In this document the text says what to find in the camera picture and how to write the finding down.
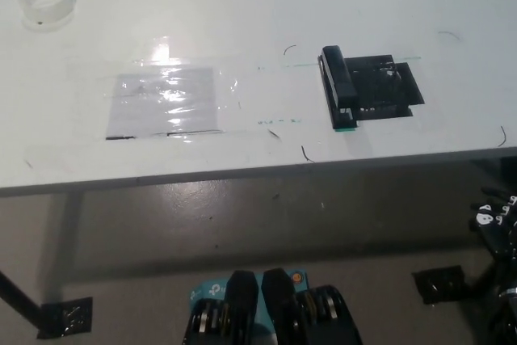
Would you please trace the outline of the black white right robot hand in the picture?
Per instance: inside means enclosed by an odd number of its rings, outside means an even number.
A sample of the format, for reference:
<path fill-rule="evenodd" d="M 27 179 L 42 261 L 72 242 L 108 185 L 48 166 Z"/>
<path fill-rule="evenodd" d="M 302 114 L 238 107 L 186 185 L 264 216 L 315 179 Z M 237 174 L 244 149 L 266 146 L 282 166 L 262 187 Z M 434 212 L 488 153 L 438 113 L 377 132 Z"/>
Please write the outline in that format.
<path fill-rule="evenodd" d="M 478 232 L 496 260 L 516 259 L 516 194 L 483 187 L 483 203 L 471 204 L 474 215 L 469 228 Z"/>

